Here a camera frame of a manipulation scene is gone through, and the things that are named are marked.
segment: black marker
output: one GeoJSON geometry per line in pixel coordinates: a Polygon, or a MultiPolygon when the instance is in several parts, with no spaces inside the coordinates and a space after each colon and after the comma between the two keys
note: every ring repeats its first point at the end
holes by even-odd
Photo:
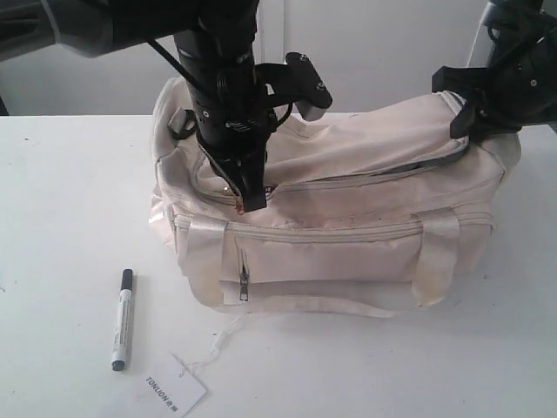
{"type": "Polygon", "coordinates": [[[131,290],[133,288],[133,271],[124,270],[122,273],[122,288],[120,303],[118,304],[118,319],[114,348],[112,349],[112,370],[121,372],[125,369],[128,355],[128,339],[131,323],[131,290]]]}

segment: zipper pull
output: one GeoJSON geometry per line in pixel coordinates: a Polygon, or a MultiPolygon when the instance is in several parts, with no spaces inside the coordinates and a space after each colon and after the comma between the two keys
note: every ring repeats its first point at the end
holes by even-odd
{"type": "Polygon", "coordinates": [[[240,272],[240,301],[247,302],[249,299],[248,286],[250,285],[250,274],[245,265],[245,254],[242,253],[242,267],[240,272]]]}

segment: white bag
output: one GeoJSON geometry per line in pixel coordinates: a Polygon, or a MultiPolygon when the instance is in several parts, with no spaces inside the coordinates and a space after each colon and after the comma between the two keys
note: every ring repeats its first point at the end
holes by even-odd
{"type": "Polygon", "coordinates": [[[406,283],[431,306],[475,268],[492,197],[520,159],[516,135],[450,139],[461,106],[443,92],[331,126],[289,118],[267,146],[268,207],[238,214],[194,136],[171,138],[170,118],[191,108],[185,82],[171,80],[154,111],[151,224],[217,310],[391,316],[374,283],[406,283]]]}

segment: paper tag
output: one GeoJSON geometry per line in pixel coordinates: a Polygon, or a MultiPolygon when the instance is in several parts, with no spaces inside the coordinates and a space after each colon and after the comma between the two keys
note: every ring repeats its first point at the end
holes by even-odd
{"type": "Polygon", "coordinates": [[[99,418],[182,418],[207,389],[170,354],[103,410],[99,418]]]}

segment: bag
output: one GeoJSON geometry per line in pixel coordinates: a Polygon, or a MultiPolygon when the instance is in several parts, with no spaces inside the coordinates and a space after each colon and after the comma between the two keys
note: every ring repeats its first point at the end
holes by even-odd
{"type": "Polygon", "coordinates": [[[379,290],[401,286],[429,307],[476,267],[490,202],[520,159],[516,135],[451,139],[461,107],[442,92],[329,126],[290,117],[267,146],[268,207],[240,214],[195,136],[172,139],[172,115],[191,108],[172,80],[153,116],[151,224],[195,297],[219,311],[386,317],[379,290]]]}

